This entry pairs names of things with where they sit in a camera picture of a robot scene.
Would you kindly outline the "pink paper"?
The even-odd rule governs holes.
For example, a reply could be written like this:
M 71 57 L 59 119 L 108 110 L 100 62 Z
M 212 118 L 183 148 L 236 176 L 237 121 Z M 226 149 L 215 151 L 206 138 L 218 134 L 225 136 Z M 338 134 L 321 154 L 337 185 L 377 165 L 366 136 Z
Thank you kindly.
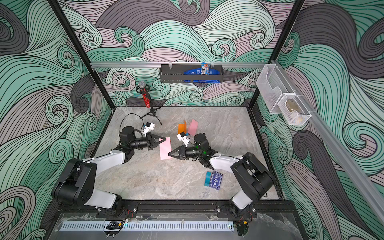
M 161 160 L 169 160 L 172 158 L 169 156 L 169 152 L 172 151 L 170 137 L 166 137 L 166 140 L 159 145 L 159 148 Z
M 190 127 L 188 129 L 188 133 L 191 136 L 195 136 L 198 130 L 199 123 L 196 120 L 192 120 Z

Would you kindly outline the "orange square paper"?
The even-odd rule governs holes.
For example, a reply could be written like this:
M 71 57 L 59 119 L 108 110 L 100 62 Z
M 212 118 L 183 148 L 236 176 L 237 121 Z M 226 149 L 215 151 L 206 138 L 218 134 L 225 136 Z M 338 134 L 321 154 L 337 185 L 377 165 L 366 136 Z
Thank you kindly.
M 178 125 L 178 134 L 181 134 L 181 133 L 184 133 L 184 134 L 187 134 L 188 131 L 187 131 L 187 122 L 184 121 L 183 124 L 179 124 Z

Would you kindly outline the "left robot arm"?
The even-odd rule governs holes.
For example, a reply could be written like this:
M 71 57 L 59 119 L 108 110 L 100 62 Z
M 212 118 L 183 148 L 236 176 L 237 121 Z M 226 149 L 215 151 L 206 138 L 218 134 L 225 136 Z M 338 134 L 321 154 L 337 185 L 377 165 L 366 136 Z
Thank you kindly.
M 165 137 L 151 132 L 137 138 L 137 131 L 132 126 L 124 127 L 119 134 L 119 144 L 106 155 L 85 160 L 69 160 L 53 187 L 52 197 L 74 206 L 121 211 L 122 197 L 96 189 L 95 181 L 102 172 L 128 163 L 135 150 L 146 148 L 152 151 L 166 141 Z

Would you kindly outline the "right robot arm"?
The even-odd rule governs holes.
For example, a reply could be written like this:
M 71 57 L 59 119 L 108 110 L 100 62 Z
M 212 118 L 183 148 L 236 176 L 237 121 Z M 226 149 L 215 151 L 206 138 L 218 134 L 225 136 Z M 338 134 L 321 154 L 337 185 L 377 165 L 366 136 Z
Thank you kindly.
M 205 134 L 195 135 L 193 144 L 183 135 L 178 135 L 178 139 L 184 144 L 170 151 L 168 156 L 178 160 L 197 160 L 205 168 L 234 174 L 241 187 L 227 204 L 234 216 L 242 214 L 253 202 L 268 196 L 275 178 L 254 154 L 224 155 L 210 146 Z

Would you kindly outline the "blue card box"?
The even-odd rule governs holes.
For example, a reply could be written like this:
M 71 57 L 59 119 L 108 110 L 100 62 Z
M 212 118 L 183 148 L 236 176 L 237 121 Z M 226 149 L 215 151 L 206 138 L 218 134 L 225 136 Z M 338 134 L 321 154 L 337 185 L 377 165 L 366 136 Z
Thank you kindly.
M 209 181 L 209 187 L 215 190 L 219 190 L 223 180 L 223 174 L 213 171 Z

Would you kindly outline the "microphone on tripod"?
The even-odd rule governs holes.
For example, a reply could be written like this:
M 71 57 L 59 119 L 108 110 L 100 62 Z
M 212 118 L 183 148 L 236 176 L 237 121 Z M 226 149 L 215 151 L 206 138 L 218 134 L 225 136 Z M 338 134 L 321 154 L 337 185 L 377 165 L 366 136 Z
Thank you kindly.
M 150 86 L 148 86 L 144 81 L 139 81 L 138 86 L 136 87 L 136 92 L 142 95 L 145 102 L 145 106 L 150 109 L 149 112 L 141 116 L 140 119 L 143 120 L 144 117 L 146 116 L 152 116 L 152 117 L 155 117 L 159 121 L 159 123 L 162 125 L 163 123 L 157 116 L 157 111 L 160 110 L 161 107 L 154 108 L 149 91 L 150 91 Z

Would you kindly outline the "blue snack packet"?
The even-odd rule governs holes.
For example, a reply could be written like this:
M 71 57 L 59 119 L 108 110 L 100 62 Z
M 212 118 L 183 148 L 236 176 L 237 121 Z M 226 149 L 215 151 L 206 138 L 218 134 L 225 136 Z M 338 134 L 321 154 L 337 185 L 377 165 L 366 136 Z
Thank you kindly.
M 201 63 L 201 67 L 184 72 L 184 75 L 220 75 L 220 71 L 211 69 L 211 65 L 207 63 Z

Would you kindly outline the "large clear plastic bin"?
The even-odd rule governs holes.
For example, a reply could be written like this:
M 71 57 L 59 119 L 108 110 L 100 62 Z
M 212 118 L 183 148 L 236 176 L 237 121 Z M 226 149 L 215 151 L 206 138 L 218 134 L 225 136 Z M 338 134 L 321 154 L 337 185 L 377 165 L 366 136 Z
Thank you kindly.
M 281 68 L 276 64 L 264 65 L 257 80 L 257 88 L 270 114 L 280 114 L 278 103 L 283 95 L 293 92 Z

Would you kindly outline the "small clear plastic bin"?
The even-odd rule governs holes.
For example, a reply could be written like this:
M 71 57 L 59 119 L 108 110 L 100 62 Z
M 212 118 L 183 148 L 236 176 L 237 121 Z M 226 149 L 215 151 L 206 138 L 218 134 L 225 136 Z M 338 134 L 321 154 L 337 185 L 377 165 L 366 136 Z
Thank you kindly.
M 283 94 L 278 106 L 290 126 L 304 126 L 311 118 L 309 110 L 295 94 Z

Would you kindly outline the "black wall shelf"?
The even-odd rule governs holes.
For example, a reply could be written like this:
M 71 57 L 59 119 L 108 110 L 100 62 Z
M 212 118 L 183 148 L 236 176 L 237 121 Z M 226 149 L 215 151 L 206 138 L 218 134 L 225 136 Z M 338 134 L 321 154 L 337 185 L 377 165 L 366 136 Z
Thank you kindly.
M 211 69 L 220 71 L 220 75 L 184 75 L 185 71 L 200 68 L 201 65 L 161 65 L 160 80 L 162 83 L 221 83 L 224 79 L 222 65 L 211 66 Z

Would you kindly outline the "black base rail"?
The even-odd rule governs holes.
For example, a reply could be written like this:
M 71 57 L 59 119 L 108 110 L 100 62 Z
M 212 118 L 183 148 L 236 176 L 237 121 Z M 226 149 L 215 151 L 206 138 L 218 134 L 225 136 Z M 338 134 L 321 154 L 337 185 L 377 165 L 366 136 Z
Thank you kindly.
M 240 218 L 255 216 L 256 213 L 295 212 L 292 201 L 260 200 L 238 209 L 229 200 L 122 200 L 116 209 L 104 210 L 90 206 L 59 206 L 59 211 L 97 213 L 103 218 L 119 217 L 129 214 L 131 217 L 144 214 L 210 214 L 219 218 Z

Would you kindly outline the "aluminium rail back wall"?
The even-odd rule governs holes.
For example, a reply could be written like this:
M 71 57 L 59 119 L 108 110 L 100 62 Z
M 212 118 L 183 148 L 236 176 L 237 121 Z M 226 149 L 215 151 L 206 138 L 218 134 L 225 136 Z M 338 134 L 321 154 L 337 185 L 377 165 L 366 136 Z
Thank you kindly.
M 200 62 L 91 62 L 92 68 L 160 68 L 161 65 L 200 65 Z M 235 63 L 235 62 L 216 62 L 210 63 L 211 66 L 222 65 L 223 68 L 239 69 L 258 69 L 263 68 L 267 63 Z

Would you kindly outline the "aluminium rail wall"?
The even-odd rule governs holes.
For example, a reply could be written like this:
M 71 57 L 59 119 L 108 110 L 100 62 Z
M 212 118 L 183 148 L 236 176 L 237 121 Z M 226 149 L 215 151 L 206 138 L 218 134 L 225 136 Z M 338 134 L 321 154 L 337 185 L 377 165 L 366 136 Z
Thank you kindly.
M 161 65 L 200 65 L 200 62 L 91 62 L 92 68 L 160 68 Z M 211 66 L 222 65 L 223 68 L 239 69 L 258 69 L 263 68 L 267 63 L 235 63 L 235 62 L 216 62 L 210 63 Z
M 308 102 L 306 96 L 292 82 L 282 65 L 272 60 L 272 64 L 277 65 L 278 71 L 283 78 L 283 83 L 287 84 L 290 93 L 298 98 L 299 106 L 304 112 L 311 115 L 310 122 L 316 128 L 329 152 L 338 160 L 339 165 L 344 169 L 350 180 L 354 183 L 361 195 L 370 206 L 381 224 L 384 223 L 384 197 L 374 186 L 369 177 L 363 172 L 356 163 L 352 155 L 344 148 L 337 136 L 332 132 L 329 126 L 321 118 L 319 113 Z

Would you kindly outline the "aluminium rail right wall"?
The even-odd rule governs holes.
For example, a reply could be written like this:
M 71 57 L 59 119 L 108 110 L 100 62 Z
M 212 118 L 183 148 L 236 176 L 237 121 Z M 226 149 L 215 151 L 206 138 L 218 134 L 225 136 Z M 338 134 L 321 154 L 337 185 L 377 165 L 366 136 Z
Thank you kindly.
M 339 165 L 344 169 L 350 180 L 354 183 L 361 195 L 370 206 L 381 224 L 384 223 L 384 197 L 374 186 L 369 177 L 363 172 L 356 163 L 352 155 L 344 148 L 337 136 L 332 132 L 329 126 L 321 118 L 319 113 L 308 102 L 306 96 L 292 82 L 282 65 L 272 60 L 272 64 L 277 65 L 278 71 L 283 78 L 283 83 L 287 84 L 290 93 L 298 98 L 299 106 L 304 112 L 311 115 L 310 122 L 316 128 L 329 152 L 338 160 Z

